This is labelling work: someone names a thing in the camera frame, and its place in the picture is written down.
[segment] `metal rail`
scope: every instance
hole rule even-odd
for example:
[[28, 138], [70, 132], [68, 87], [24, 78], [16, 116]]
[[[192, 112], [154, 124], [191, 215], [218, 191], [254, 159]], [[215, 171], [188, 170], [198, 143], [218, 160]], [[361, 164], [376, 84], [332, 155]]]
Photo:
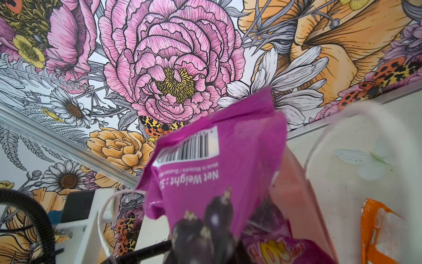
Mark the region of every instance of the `metal rail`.
[[134, 188], [138, 182], [135, 175], [113, 165], [2, 102], [0, 102], [0, 124], [129, 188]]
[[[421, 81], [417, 81], [417, 82], [413, 82], [411, 84], [405, 85], [403, 87], [400, 87], [398, 89], [395, 89], [393, 91], [390, 91], [388, 93], [385, 93], [383, 95], [380, 95], [378, 97], [375, 97], [374, 99], [372, 99], [372, 101], [377, 102], [377, 103], [381, 103], [381, 104], [385, 104], [385, 103], [389, 103], [393, 100], [399, 99], [403, 96], [415, 93], [417, 91], [422, 90], [422, 80]], [[307, 134], [309, 132], [315, 131], [317, 129], [323, 128], [325, 126], [327, 126], [328, 124], [330, 124], [333, 120], [334, 120], [334, 115], [333, 116], [329, 116], [323, 119], [320, 119], [318, 121], [315, 121], [311, 124], [305, 125], [301, 128], [297, 128], [289, 133], [287, 133], [287, 140], [291, 140], [294, 138], [297, 138], [298, 136]]]

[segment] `snack package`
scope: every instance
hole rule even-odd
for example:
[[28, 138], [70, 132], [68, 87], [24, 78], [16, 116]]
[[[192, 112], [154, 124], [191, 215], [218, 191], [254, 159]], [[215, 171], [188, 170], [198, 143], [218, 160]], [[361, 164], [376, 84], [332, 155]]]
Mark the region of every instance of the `snack package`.
[[265, 89], [157, 141], [137, 189], [166, 215], [180, 263], [224, 263], [278, 174], [284, 114]]
[[335, 264], [315, 242], [293, 238], [289, 220], [270, 198], [248, 220], [241, 241], [254, 264]]
[[404, 220], [383, 203], [367, 199], [360, 219], [362, 264], [400, 263]]

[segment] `white daisy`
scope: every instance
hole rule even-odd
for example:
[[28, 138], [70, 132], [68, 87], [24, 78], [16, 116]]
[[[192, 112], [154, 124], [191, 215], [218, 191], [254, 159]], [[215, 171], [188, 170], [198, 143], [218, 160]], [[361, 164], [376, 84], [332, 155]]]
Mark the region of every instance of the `white daisy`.
[[81, 165], [74, 161], [65, 161], [65, 164], [56, 163], [50, 166], [40, 179], [41, 188], [47, 191], [59, 192], [63, 189], [85, 190], [85, 173], [81, 171]]
[[321, 47], [314, 46], [294, 59], [287, 69], [275, 75], [278, 55], [276, 49], [272, 48], [258, 66], [251, 86], [241, 81], [231, 82], [227, 84], [228, 96], [221, 97], [217, 103], [227, 107], [261, 89], [271, 87], [274, 107], [284, 112], [289, 125], [301, 125], [305, 121], [301, 111], [315, 109], [324, 101], [324, 95], [317, 90], [326, 83], [326, 79], [306, 89], [297, 89], [315, 78], [328, 65], [327, 57], [314, 62], [320, 53]]
[[50, 98], [55, 114], [67, 124], [89, 128], [91, 124], [91, 119], [87, 116], [89, 110], [84, 109], [84, 105], [78, 103], [74, 97], [71, 97], [62, 89], [56, 88], [52, 91]]

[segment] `floral wallpaper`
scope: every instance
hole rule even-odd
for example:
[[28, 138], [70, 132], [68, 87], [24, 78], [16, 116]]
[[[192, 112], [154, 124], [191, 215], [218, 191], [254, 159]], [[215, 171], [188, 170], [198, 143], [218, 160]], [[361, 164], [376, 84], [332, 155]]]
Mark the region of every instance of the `floral wallpaper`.
[[[294, 130], [421, 80], [420, 6], [418, 0], [0, 0], [0, 101], [139, 176], [157, 139], [260, 89], [272, 89], [274, 107]], [[0, 187], [34, 194], [46, 208], [44, 193], [123, 188], [7, 129], [0, 143], [2, 162], [21, 171]], [[48, 167], [27, 168], [22, 151]], [[24, 171], [29, 182], [17, 184]], [[137, 219], [138, 228], [141, 212], [131, 208], [121, 217]], [[24, 223], [12, 215], [5, 210], [2, 224]], [[115, 253], [130, 250], [133, 242], [115, 225], [108, 228]], [[36, 237], [22, 236], [13, 246], [1, 244], [0, 256], [10, 263], [32, 258]]]
[[[0, 155], [4, 172], [0, 179], [0, 188], [19, 190], [33, 197], [53, 219], [56, 219], [55, 212], [63, 210], [66, 196], [70, 192], [125, 188], [122, 184], [3, 127], [0, 128], [0, 143], [5, 150]], [[18, 150], [21, 161], [16, 163], [17, 155], [13, 162], [11, 153], [17, 153]], [[115, 257], [135, 249], [144, 216], [143, 200], [144, 196], [137, 193], [121, 196], [117, 221], [105, 226], [104, 235]], [[0, 214], [0, 226], [3, 229], [22, 228], [30, 224], [30, 220], [16, 208], [2, 206]], [[119, 223], [128, 218], [132, 218], [134, 224], [122, 230], [121, 227], [125, 225]], [[58, 230], [55, 233], [57, 243], [68, 239]], [[34, 229], [0, 234], [0, 263], [29, 263], [41, 251]], [[103, 250], [98, 254], [99, 263], [106, 259]]]

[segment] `white cable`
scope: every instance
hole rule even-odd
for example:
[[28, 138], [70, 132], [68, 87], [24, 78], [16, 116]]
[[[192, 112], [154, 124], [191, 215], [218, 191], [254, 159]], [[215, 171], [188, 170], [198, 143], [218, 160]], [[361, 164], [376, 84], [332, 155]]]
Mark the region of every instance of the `white cable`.
[[111, 252], [110, 248], [108, 247], [106, 238], [104, 237], [104, 230], [101, 228], [101, 224], [102, 224], [102, 220], [103, 220], [103, 215], [104, 215], [104, 211], [107, 208], [108, 203], [117, 196], [120, 196], [122, 194], [125, 193], [140, 193], [140, 194], [145, 194], [144, 191], [141, 190], [133, 190], [133, 189], [126, 189], [126, 190], [121, 190], [118, 191], [116, 193], [113, 193], [113, 195], [111, 195], [110, 197], [107, 198], [107, 200], [105, 201], [103, 207], [101, 207], [101, 209], [98, 212], [97, 215], [97, 227], [98, 227], [98, 235], [100, 236], [100, 241], [101, 241], [101, 246], [104, 249], [105, 255], [107, 256], [107, 258], [113, 263], [116, 264], [116, 260], [113, 257], [113, 253]]

